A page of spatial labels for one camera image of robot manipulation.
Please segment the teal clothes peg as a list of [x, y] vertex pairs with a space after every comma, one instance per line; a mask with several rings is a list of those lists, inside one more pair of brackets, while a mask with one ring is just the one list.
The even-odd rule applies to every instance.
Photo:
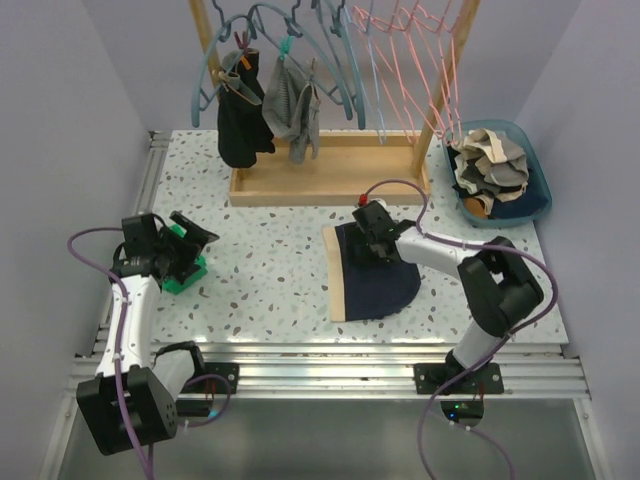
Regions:
[[294, 37], [292, 35], [283, 36], [280, 39], [279, 58], [282, 61], [284, 61], [285, 58], [289, 55], [293, 41], [294, 41]]

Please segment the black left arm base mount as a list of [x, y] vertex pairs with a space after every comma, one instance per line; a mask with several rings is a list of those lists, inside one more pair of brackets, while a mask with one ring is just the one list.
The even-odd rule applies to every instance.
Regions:
[[239, 380], [239, 365], [206, 362], [198, 344], [185, 341], [169, 344], [154, 357], [153, 372], [174, 400], [183, 392], [196, 392], [208, 384], [216, 393], [234, 395]]

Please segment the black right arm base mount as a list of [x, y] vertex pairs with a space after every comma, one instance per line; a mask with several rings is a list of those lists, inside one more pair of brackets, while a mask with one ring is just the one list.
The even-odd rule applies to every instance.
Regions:
[[505, 392], [497, 363], [488, 363], [467, 373], [445, 363], [417, 363], [413, 365], [413, 379], [419, 395], [499, 395]]

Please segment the navy underwear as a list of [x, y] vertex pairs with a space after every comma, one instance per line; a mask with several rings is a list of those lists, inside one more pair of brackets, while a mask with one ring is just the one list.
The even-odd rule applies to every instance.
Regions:
[[377, 258], [355, 223], [325, 227], [322, 236], [332, 322], [381, 320], [399, 313], [417, 296], [418, 267]]

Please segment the blue wire hanger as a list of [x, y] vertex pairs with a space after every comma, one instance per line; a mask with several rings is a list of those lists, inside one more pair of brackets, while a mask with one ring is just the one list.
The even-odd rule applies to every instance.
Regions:
[[381, 108], [381, 77], [376, 63], [372, 38], [371, 13], [374, 6], [374, 1], [370, 1], [365, 9], [355, 4], [349, 4], [345, 11], [345, 18], [348, 34], [357, 34], [363, 50], [363, 58], [357, 60], [356, 65], [360, 67], [363, 64], [364, 68], [359, 70], [360, 78], [356, 83], [362, 90], [365, 113], [370, 121], [368, 126], [376, 133], [379, 144], [385, 145], [387, 143], [387, 128]]

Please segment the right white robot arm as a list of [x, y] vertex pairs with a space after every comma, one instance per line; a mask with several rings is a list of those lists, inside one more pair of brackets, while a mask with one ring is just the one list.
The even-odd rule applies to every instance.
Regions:
[[445, 363], [430, 374], [457, 392], [481, 380], [491, 351], [544, 299], [534, 274], [513, 243], [497, 236], [485, 243], [466, 242], [424, 232], [416, 221], [394, 220], [382, 201], [360, 205], [353, 217], [359, 242], [374, 260], [428, 267], [457, 279], [472, 322]]

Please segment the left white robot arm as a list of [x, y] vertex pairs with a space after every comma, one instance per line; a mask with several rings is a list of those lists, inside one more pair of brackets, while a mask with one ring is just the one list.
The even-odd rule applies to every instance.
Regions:
[[208, 379], [192, 341], [151, 350], [151, 323], [166, 286], [187, 287], [206, 272], [202, 252], [218, 235], [179, 211], [121, 222], [122, 242], [108, 271], [112, 320], [94, 377], [80, 383], [76, 399], [104, 455], [140, 448], [176, 435], [176, 401], [182, 390], [201, 390]]

